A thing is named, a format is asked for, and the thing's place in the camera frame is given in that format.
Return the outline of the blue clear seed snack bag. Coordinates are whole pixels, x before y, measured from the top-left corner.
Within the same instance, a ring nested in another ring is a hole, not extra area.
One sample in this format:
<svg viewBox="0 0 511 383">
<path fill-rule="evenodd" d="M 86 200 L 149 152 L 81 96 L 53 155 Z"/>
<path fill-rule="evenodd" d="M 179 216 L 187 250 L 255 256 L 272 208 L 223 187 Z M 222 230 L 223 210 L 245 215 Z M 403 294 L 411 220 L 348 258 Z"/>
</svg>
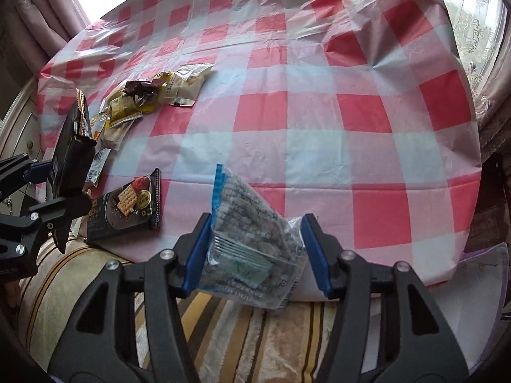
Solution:
<svg viewBox="0 0 511 383">
<path fill-rule="evenodd" d="M 245 180 L 218 164 L 198 288 L 260 309 L 283 309 L 308 261 L 300 228 L 300 217 L 283 218 Z"/>
</svg>

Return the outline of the white cabinet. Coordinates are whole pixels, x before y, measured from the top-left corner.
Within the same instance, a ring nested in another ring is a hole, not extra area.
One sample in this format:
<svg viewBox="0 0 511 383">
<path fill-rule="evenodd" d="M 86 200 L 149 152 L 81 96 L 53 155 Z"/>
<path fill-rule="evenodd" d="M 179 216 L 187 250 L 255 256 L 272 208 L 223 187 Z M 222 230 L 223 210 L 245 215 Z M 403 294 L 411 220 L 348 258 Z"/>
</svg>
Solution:
<svg viewBox="0 0 511 383">
<path fill-rule="evenodd" d="M 31 78 L 6 112 L 1 124 L 1 159 L 23 153 L 31 159 L 42 159 L 36 94 L 37 79 Z M 35 185 L 28 184 L 1 202 L 1 214 L 19 215 L 32 204 L 35 204 Z"/>
</svg>

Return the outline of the small white sachet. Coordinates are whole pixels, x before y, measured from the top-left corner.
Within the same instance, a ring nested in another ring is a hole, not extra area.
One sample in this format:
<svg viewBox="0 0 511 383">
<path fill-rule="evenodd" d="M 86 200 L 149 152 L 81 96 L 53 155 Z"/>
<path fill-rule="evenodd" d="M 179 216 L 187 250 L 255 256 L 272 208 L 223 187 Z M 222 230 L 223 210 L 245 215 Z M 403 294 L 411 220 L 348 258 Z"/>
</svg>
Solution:
<svg viewBox="0 0 511 383">
<path fill-rule="evenodd" d="M 86 177 L 86 184 L 91 184 L 95 187 L 99 185 L 101 173 L 106 165 L 107 159 L 111 150 L 104 148 L 95 154 L 91 167 Z"/>
</svg>

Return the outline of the black cracker snack pack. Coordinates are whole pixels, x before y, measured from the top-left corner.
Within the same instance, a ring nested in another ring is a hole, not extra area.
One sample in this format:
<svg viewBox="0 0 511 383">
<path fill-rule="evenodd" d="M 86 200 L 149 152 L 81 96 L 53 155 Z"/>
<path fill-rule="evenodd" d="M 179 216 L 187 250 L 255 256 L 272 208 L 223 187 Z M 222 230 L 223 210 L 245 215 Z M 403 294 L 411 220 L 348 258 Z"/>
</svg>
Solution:
<svg viewBox="0 0 511 383">
<path fill-rule="evenodd" d="M 151 174 L 92 199 L 85 241 L 99 244 L 128 233 L 158 231 L 161 220 L 161 170 L 155 168 Z"/>
</svg>

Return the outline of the yellow snack packet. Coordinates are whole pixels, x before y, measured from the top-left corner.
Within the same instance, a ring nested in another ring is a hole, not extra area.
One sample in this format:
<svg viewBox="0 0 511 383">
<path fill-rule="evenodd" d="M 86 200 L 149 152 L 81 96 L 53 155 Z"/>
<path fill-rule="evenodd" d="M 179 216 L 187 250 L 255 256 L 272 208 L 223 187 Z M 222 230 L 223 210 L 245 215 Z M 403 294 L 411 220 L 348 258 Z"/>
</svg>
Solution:
<svg viewBox="0 0 511 383">
<path fill-rule="evenodd" d="M 113 129 L 152 113 L 156 99 L 156 94 L 120 94 L 116 98 L 105 99 L 100 111 L 91 118 L 93 139 L 98 140 L 104 129 Z"/>
</svg>

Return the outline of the dark brown crumpled wrapper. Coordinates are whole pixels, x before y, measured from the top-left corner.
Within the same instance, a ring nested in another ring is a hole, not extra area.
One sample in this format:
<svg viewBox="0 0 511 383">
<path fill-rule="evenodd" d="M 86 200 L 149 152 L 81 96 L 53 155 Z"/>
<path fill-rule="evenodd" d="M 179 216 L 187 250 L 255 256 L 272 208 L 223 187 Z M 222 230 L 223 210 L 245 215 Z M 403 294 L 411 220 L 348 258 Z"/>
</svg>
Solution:
<svg viewBox="0 0 511 383">
<path fill-rule="evenodd" d="M 163 84 L 163 79 L 129 80 L 125 83 L 122 93 L 131 97 L 138 108 L 156 106 Z"/>
</svg>

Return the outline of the red white checkered tablecloth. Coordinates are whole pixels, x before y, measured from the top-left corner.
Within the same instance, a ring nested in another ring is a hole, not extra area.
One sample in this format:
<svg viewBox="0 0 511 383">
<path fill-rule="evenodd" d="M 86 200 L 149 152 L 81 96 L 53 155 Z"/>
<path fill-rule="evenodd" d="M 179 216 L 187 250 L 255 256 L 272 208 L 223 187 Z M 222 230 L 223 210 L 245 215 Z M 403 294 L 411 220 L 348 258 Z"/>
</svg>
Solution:
<svg viewBox="0 0 511 383">
<path fill-rule="evenodd" d="M 159 233 L 108 249 L 148 259 L 210 207 L 222 163 L 286 217 L 314 214 L 364 258 L 436 284 L 455 270 L 481 174 L 469 83 L 443 0 L 129 0 L 41 71 L 42 145 L 74 92 L 92 111 L 120 82 L 213 68 L 191 108 L 137 121 L 107 192 L 160 169 Z"/>
</svg>

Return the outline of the pink curtain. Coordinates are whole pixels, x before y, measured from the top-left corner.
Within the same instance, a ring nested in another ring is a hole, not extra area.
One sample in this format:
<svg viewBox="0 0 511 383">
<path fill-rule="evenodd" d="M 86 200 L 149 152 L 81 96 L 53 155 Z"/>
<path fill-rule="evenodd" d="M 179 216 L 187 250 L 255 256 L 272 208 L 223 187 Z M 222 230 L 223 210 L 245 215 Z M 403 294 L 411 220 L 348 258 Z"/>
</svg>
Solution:
<svg viewBox="0 0 511 383">
<path fill-rule="evenodd" d="M 90 23 L 79 0 L 16 0 L 11 39 L 34 75 Z"/>
</svg>

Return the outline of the white nut snack packet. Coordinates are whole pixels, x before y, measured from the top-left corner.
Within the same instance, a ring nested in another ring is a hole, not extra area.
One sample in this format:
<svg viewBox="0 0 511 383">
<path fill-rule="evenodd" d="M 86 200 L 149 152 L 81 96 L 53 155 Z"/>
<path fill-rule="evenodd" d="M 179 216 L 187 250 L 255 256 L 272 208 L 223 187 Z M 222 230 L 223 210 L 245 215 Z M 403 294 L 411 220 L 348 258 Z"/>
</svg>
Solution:
<svg viewBox="0 0 511 383">
<path fill-rule="evenodd" d="M 195 63 L 170 72 L 159 91 L 158 103 L 161 106 L 192 107 L 212 67 L 212 63 Z"/>
</svg>

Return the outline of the white purple storage box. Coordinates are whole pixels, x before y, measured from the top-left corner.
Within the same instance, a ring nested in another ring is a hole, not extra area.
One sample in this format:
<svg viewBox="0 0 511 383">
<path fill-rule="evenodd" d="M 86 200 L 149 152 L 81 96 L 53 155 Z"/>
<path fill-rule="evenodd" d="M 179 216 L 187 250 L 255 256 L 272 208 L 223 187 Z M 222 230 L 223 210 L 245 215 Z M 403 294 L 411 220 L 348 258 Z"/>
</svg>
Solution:
<svg viewBox="0 0 511 383">
<path fill-rule="evenodd" d="M 493 338 L 508 279 L 508 248 L 502 242 L 461 259 L 451 280 L 430 288 L 470 370 Z"/>
</svg>

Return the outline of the white lace curtain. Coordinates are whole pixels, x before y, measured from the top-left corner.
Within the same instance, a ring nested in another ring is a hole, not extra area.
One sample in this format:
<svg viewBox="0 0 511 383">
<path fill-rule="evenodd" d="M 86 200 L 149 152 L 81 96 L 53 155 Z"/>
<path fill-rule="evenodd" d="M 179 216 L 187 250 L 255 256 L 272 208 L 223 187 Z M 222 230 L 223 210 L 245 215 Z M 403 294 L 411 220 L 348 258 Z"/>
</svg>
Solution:
<svg viewBox="0 0 511 383">
<path fill-rule="evenodd" d="M 502 0 L 443 0 L 479 120 L 491 101 L 483 94 L 504 38 L 507 8 Z"/>
</svg>

